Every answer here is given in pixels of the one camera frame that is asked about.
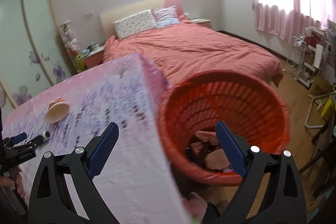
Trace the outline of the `person hand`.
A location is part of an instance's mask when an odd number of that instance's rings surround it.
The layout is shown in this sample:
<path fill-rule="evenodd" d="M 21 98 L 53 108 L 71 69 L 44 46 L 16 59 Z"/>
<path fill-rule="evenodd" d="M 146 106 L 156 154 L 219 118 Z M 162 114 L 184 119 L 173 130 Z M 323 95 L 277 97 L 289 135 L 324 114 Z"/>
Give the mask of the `person hand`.
<path fill-rule="evenodd" d="M 25 198 L 26 192 L 24 190 L 23 182 L 22 182 L 22 176 L 21 176 L 21 168 L 17 166 L 17 174 L 15 178 L 9 178 L 6 176 L 0 176 L 0 185 L 9 188 L 14 188 L 16 187 L 18 194 L 22 197 Z"/>

